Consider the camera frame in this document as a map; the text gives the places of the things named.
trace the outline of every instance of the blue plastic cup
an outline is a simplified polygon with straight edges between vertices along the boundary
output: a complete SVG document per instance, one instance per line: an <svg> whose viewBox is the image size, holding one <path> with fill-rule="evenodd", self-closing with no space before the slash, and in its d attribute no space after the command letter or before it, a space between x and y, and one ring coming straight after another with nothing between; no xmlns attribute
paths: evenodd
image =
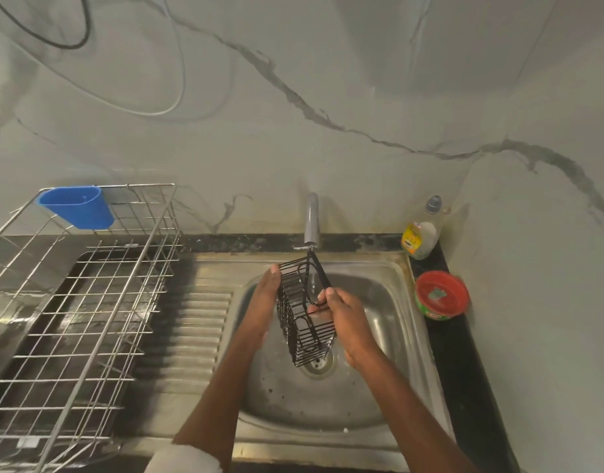
<svg viewBox="0 0 604 473"><path fill-rule="evenodd" d="M37 204L78 229L102 230L113 224L113 215L98 186L55 187L41 194Z"/></svg>

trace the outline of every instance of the faucet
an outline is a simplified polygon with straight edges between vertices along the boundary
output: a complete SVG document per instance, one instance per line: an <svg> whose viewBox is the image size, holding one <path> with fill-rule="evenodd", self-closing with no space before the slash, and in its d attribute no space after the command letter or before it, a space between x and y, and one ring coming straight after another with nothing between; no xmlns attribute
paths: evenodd
<svg viewBox="0 0 604 473"><path fill-rule="evenodd" d="M320 201L315 192L306 196L305 215L304 247L300 249L317 249L320 247Z"/></svg>

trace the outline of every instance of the wire rack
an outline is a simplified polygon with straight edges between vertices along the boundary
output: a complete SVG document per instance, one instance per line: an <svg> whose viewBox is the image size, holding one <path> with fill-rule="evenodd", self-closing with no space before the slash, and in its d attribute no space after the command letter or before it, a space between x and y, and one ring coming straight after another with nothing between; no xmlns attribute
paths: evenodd
<svg viewBox="0 0 604 473"><path fill-rule="evenodd" d="M309 249L306 257L280 264L282 273L278 289L277 312L282 333L295 366L302 366L325 357L337 337L332 320L322 316L326 302L317 295L330 283L320 261ZM309 315L311 305L319 307Z"/></svg>
<svg viewBox="0 0 604 473"><path fill-rule="evenodd" d="M0 471L115 454L111 427L181 231L172 184L101 186L115 218L79 231L27 202L0 229Z"/></svg>

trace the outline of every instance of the bottle cap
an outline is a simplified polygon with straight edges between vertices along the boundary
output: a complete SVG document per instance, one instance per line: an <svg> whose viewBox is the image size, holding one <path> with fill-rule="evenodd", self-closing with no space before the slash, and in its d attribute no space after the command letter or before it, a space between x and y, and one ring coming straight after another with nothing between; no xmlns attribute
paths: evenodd
<svg viewBox="0 0 604 473"><path fill-rule="evenodd" d="M439 195L433 195L427 200L425 211L429 214L438 214L442 208L442 198Z"/></svg>

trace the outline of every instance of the yellow label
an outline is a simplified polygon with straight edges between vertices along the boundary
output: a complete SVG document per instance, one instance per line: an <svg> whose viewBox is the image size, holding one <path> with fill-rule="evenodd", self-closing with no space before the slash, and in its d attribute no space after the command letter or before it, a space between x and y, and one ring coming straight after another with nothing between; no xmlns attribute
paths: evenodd
<svg viewBox="0 0 604 473"><path fill-rule="evenodd" d="M409 254L413 254L422 243L423 238L420 235L420 225L415 222L409 224L407 229L405 229L405 232L403 232L403 237L401 239L403 249L408 251Z"/></svg>

